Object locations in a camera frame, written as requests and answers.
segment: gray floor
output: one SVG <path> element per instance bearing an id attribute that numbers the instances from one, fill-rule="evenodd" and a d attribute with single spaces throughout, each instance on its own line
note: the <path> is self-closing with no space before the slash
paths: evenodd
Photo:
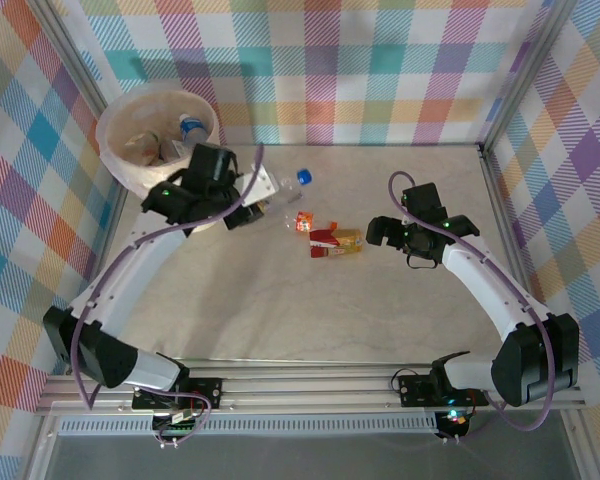
<path id="1" fill-rule="evenodd" d="M 476 426 L 490 414 L 480 413 Z M 537 412 L 516 412 L 529 421 Z M 149 436 L 60 437 L 47 480 L 200 479 L 576 479 L 575 462 L 553 412 L 537 431 L 491 421 L 460 445 L 433 435 L 265 437 L 201 435 L 178 450 Z"/>

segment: snack package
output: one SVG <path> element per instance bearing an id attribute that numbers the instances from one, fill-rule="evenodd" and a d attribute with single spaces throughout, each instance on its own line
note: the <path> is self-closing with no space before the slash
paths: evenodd
<path id="1" fill-rule="evenodd" d="M 313 230 L 309 232 L 311 258 L 357 253 L 362 250 L 362 233 L 356 229 Z"/>

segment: marble surface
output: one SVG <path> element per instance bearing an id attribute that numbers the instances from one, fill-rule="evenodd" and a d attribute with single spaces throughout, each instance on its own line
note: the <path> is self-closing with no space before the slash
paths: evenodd
<path id="1" fill-rule="evenodd" d="M 248 168 L 254 147 L 235 147 Z M 378 215 L 400 217 L 389 175 L 435 182 L 450 215 L 465 214 L 505 264 L 473 147 L 274 146 L 265 161 L 309 168 L 302 209 L 363 234 Z M 406 187 L 398 183 L 398 188 Z M 129 195 L 112 251 L 139 211 Z M 228 232 L 194 233 L 156 274 L 122 339 L 172 357 L 430 362 L 458 350 L 496 348 L 497 332 L 443 267 L 411 270 L 389 247 L 312 259 L 306 236 L 278 217 Z"/>

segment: plaid wallpaper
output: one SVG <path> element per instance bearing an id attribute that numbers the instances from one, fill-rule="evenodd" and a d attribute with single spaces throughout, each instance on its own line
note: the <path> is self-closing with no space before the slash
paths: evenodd
<path id="1" fill-rule="evenodd" d="M 535 293 L 580 321 L 600 438 L 600 0 L 580 0 L 496 148 Z"/>
<path id="2" fill-rule="evenodd" d="M 484 135 L 552 0 L 55 3 L 109 100 L 175 79 L 226 143 L 435 144 Z"/>
<path id="3" fill-rule="evenodd" d="M 18 468 L 55 354 L 42 315 L 86 283 L 115 186 L 95 119 L 25 0 L 0 1 L 0 479 Z"/>

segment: purple cable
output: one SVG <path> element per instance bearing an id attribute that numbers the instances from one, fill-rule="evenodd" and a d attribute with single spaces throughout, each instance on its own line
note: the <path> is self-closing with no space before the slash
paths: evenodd
<path id="1" fill-rule="evenodd" d="M 487 401 L 489 402 L 489 404 L 500 414 L 502 419 L 505 422 L 507 422 L 509 425 L 511 425 L 513 428 L 523 431 L 523 432 L 530 432 L 532 430 L 535 430 L 536 428 L 538 428 L 540 425 L 542 425 L 544 423 L 545 419 L 547 418 L 547 415 L 549 415 L 549 410 L 551 409 L 551 401 L 553 400 L 553 392 L 555 389 L 556 366 L 555 366 L 555 359 L 554 359 L 554 355 L 553 355 L 553 347 L 551 345 L 551 340 L 549 339 L 549 334 L 547 333 L 547 329 L 542 324 L 542 320 L 540 320 L 540 317 L 538 317 L 538 314 L 536 313 L 536 311 L 533 309 L 531 304 L 528 302 L 527 298 L 525 297 L 525 294 L 520 292 L 520 290 L 518 290 L 518 288 L 513 284 L 513 282 L 511 282 L 511 280 L 509 280 L 509 277 L 507 277 L 504 274 L 504 272 L 502 270 L 500 270 L 500 268 L 498 268 L 498 266 L 495 263 L 493 263 L 491 260 L 489 260 L 484 253 L 482 253 L 476 247 L 471 245 L 466 240 L 463 240 L 462 238 L 458 237 L 457 235 L 454 235 L 453 233 L 448 232 L 447 230 L 445 230 L 443 228 L 439 228 L 434 225 L 430 225 L 426 222 L 423 222 L 419 218 L 414 217 L 413 215 L 411 215 L 409 213 L 409 211 L 406 208 L 404 208 L 402 206 L 400 201 L 396 198 L 395 194 L 393 193 L 393 181 L 399 175 L 406 177 L 411 182 L 411 185 L 415 187 L 415 181 L 413 180 L 413 177 L 411 177 L 411 175 L 409 175 L 407 172 L 403 172 L 403 171 L 394 172 L 391 175 L 391 177 L 389 177 L 389 196 L 391 197 L 391 201 L 394 203 L 394 205 L 396 207 L 398 207 L 398 209 L 407 218 L 409 218 L 409 220 L 411 220 L 413 223 L 420 225 L 422 228 L 426 228 L 427 230 L 431 230 L 432 232 L 439 233 L 440 235 L 444 235 L 444 236 L 452 239 L 458 245 L 462 245 L 464 248 L 469 250 L 481 262 L 485 263 L 491 269 L 491 271 L 498 277 L 498 279 L 516 297 L 516 300 L 518 300 L 518 302 L 522 305 L 523 308 L 528 308 L 527 313 L 529 314 L 531 319 L 534 321 L 534 323 L 538 327 L 538 331 L 540 332 L 540 336 L 542 337 L 542 343 L 544 343 L 545 350 L 547 353 L 547 363 L 548 363 L 547 368 L 549 370 L 547 373 L 547 383 L 548 383 L 547 395 L 544 398 L 544 403 L 542 405 L 542 410 L 540 411 L 540 415 L 538 415 L 538 418 L 536 418 L 531 424 L 520 425 L 519 423 L 516 423 L 511 418 L 509 418 L 509 416 L 504 413 L 504 407 L 498 405 L 489 396 L 489 394 L 487 392 L 484 392 L 484 396 L 487 399 Z"/>
<path id="2" fill-rule="evenodd" d="M 205 426 L 205 424 L 209 421 L 209 418 L 211 417 L 211 408 L 212 408 L 211 402 L 209 401 L 209 399 L 207 397 L 205 397 L 204 395 L 200 395 L 199 393 L 163 392 L 162 390 L 156 390 L 154 388 L 149 388 L 149 387 L 142 387 L 142 390 L 144 390 L 145 392 L 153 393 L 154 395 L 162 395 L 162 396 L 175 397 L 175 398 L 178 398 L 178 397 L 194 398 L 196 400 L 201 400 L 204 402 L 205 409 L 204 409 L 203 417 L 201 417 L 200 420 L 196 420 L 196 426 L 193 428 L 193 430 L 191 430 L 189 433 L 187 433 L 184 437 L 180 438 L 179 440 L 176 440 L 174 442 L 174 446 L 190 439 L 198 430 L 202 429 Z M 166 429 L 167 429 L 167 427 L 162 427 L 160 430 L 158 430 L 158 441 L 165 445 L 167 443 L 165 442 L 164 438 L 162 438 L 162 432 L 164 432 Z"/>
<path id="3" fill-rule="evenodd" d="M 260 144 L 260 145 L 258 145 L 258 148 L 256 149 L 256 154 L 254 157 L 255 167 L 254 167 L 253 175 L 251 176 L 251 180 L 247 184 L 247 187 L 245 188 L 244 192 L 242 192 L 242 195 L 240 195 L 240 197 L 235 201 L 235 203 L 233 205 L 231 205 L 229 208 L 227 208 L 224 212 L 221 212 L 217 215 L 209 217 L 205 220 L 199 220 L 197 222 L 185 223 L 182 225 L 173 225 L 171 227 L 163 228 L 162 230 L 157 230 L 155 232 L 149 233 L 149 234 L 145 235 L 144 237 L 141 237 L 138 240 L 136 240 L 136 242 L 133 245 L 128 245 L 124 250 L 122 250 L 122 252 L 120 252 L 120 254 L 113 260 L 113 262 L 111 262 L 111 265 L 109 265 L 106 268 L 106 270 L 102 274 L 102 277 L 100 277 L 100 280 L 98 280 L 98 283 L 96 284 L 95 288 L 93 289 L 93 292 L 91 292 L 91 296 L 89 297 L 87 304 L 85 305 L 84 309 L 82 310 L 82 314 L 80 315 L 80 318 L 78 318 L 78 321 L 76 322 L 76 326 L 73 331 L 73 336 L 71 337 L 71 348 L 70 348 L 71 370 L 73 372 L 73 378 L 75 379 L 76 384 L 78 385 L 78 393 L 80 394 L 80 398 L 86 405 L 87 409 L 91 410 L 93 408 L 93 404 L 95 402 L 96 395 L 98 394 L 98 391 L 100 390 L 100 385 L 98 385 L 94 389 L 91 396 L 89 397 L 89 395 L 87 394 L 87 390 L 84 387 L 84 382 L 82 381 L 82 377 L 80 376 L 80 364 L 78 362 L 78 343 L 79 343 L 80 333 L 82 332 L 82 327 L 84 326 L 84 322 L 87 319 L 87 316 L 89 315 L 89 312 L 91 311 L 92 306 L 95 305 L 96 300 L 100 296 L 100 292 L 102 291 L 102 288 L 106 285 L 106 283 L 109 281 L 109 279 L 111 278 L 113 273 L 116 271 L 116 269 L 120 266 L 120 263 L 127 257 L 127 255 L 129 255 L 134 250 L 138 249 L 143 243 L 153 240 L 154 238 L 157 238 L 160 235 L 164 235 L 166 233 L 177 232 L 179 230 L 187 230 L 189 228 L 198 228 L 203 225 L 207 225 L 209 223 L 217 222 L 219 220 L 222 220 L 227 215 L 231 215 L 233 212 L 235 212 L 238 209 L 238 207 L 240 207 L 240 205 L 242 205 L 242 202 L 244 201 L 245 198 L 247 198 L 247 195 L 249 195 L 249 193 L 251 192 L 251 189 L 253 188 L 253 185 L 256 183 L 256 180 L 258 179 L 258 171 L 260 170 L 260 167 L 262 166 L 263 157 L 264 157 L 264 146 L 262 144 Z"/>

